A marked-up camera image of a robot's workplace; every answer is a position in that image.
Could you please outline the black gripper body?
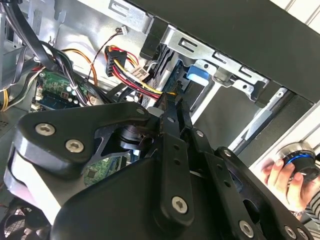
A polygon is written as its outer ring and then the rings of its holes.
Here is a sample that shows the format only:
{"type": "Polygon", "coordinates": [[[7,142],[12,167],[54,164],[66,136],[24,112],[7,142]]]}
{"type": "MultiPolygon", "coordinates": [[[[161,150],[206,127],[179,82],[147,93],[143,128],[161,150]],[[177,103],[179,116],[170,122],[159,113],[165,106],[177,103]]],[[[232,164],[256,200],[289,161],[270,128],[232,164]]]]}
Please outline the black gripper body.
{"type": "Polygon", "coordinates": [[[138,160],[77,193],[59,211],[53,240],[234,240],[237,227],[211,180],[189,158],[138,160]]]}

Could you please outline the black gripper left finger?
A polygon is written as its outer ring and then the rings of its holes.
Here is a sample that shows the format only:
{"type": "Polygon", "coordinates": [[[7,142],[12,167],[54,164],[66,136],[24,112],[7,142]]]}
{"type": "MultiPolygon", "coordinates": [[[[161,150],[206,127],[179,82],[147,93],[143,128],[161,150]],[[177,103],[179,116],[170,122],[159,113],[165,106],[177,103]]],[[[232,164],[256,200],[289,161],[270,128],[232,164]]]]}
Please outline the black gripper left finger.
{"type": "Polygon", "coordinates": [[[4,182],[49,222],[65,203],[139,160],[188,157],[177,103],[163,94],[159,116],[135,102],[30,113],[17,123],[4,182]]]}

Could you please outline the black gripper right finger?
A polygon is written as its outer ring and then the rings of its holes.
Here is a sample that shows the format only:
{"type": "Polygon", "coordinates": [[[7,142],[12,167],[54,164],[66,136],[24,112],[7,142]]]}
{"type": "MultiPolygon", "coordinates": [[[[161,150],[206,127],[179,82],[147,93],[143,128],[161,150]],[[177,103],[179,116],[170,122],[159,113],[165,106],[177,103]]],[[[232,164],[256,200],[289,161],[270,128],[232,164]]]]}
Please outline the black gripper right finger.
{"type": "Polygon", "coordinates": [[[194,220],[185,240],[310,240],[312,234],[228,148],[212,149],[194,128],[188,104],[176,105],[186,142],[194,220]]]}

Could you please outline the person's hand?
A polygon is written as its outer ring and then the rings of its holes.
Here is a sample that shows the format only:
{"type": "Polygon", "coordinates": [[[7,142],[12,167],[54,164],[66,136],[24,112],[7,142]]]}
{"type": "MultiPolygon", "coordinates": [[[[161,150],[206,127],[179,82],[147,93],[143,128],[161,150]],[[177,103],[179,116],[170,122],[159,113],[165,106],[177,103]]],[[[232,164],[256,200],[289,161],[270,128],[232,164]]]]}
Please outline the person's hand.
{"type": "Polygon", "coordinates": [[[294,173],[294,170],[293,163],[284,165],[284,161],[279,159],[265,167],[259,179],[296,218],[300,218],[318,192],[320,181],[316,178],[304,183],[304,175],[294,173]]]}

